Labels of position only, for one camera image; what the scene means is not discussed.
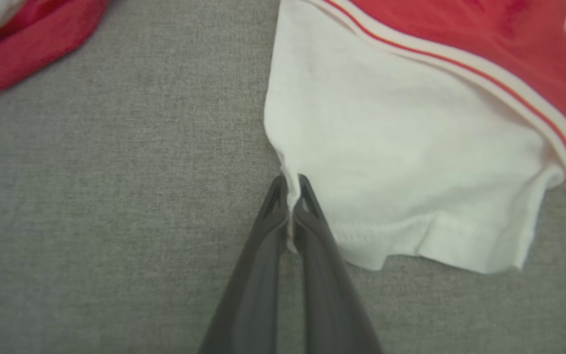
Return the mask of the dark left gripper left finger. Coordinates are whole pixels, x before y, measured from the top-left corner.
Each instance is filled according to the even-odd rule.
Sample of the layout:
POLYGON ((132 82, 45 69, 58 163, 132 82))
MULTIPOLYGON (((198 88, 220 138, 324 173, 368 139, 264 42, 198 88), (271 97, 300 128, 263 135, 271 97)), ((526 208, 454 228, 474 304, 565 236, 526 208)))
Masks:
POLYGON ((227 283, 200 354, 274 354, 280 252, 289 220, 285 177, 276 177, 227 283))

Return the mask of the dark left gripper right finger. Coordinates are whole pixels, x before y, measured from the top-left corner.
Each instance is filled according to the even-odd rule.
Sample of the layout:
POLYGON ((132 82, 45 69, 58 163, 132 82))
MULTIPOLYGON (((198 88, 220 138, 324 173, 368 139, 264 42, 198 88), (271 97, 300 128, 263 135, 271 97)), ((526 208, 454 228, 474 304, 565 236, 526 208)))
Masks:
POLYGON ((299 175, 293 242, 305 276, 306 351, 309 354, 381 354, 365 311, 309 179, 299 175))

